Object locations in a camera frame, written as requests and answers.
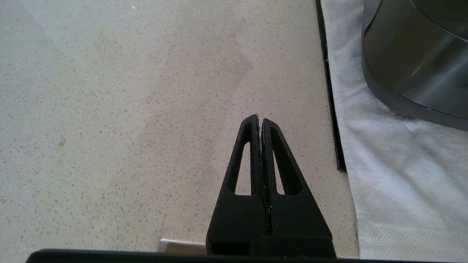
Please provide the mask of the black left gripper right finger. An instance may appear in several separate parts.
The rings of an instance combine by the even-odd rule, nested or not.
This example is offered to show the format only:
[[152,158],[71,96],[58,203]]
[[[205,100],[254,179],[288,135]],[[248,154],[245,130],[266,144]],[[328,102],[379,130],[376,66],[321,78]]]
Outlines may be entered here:
[[262,256],[335,258],[331,231],[280,129],[262,126],[263,173],[268,201],[268,234]]

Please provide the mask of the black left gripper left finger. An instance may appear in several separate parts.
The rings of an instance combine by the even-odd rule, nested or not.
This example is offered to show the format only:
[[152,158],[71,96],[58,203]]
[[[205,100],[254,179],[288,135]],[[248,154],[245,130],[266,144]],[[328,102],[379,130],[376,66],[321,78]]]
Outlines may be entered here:
[[[252,242],[269,232],[259,130],[256,114],[240,124],[206,234],[206,253],[209,255],[248,256]],[[235,190],[246,144],[250,147],[250,195],[243,196],[237,195]]]

